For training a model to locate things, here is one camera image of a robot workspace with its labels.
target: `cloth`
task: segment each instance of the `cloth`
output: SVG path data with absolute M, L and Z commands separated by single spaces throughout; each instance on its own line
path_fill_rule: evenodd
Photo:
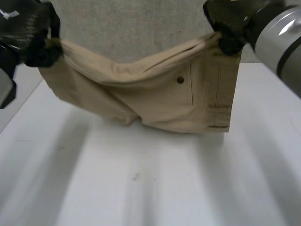
M 42 77 L 61 100 L 127 125 L 180 133 L 228 132 L 240 54 L 218 48 L 220 34 L 119 64 L 67 40 Z

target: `button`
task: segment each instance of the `button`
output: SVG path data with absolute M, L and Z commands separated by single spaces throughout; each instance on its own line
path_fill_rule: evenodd
M 179 78 L 177 79 L 177 82 L 178 82 L 179 84 L 182 84 L 182 83 L 184 82 L 184 78 L 183 78 L 183 77 L 179 77 Z

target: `gray robot arm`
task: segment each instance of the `gray robot arm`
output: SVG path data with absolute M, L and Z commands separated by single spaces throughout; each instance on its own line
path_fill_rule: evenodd
M 256 56 L 301 97 L 301 8 L 276 16 L 260 33 Z
M 209 0 L 204 12 L 222 33 L 227 55 L 249 43 L 256 56 L 301 98 L 301 7 L 284 0 Z

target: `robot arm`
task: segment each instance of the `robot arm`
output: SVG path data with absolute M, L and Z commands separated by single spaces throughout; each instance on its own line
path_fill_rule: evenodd
M 13 76 L 18 64 L 49 67 L 61 55 L 61 47 L 46 47 L 49 29 L 52 38 L 59 38 L 60 19 L 50 2 L 0 2 L 0 108 L 16 97 Z
M 227 55 L 250 43 L 256 56 L 301 97 L 301 8 L 284 0 L 209 0 L 204 12 Z

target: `gray wall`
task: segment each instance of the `gray wall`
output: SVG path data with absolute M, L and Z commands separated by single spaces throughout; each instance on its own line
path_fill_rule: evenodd
M 205 0 L 52 2 L 62 20 L 63 38 L 122 63 L 212 32 L 202 10 Z M 249 46 L 242 62 L 257 62 Z

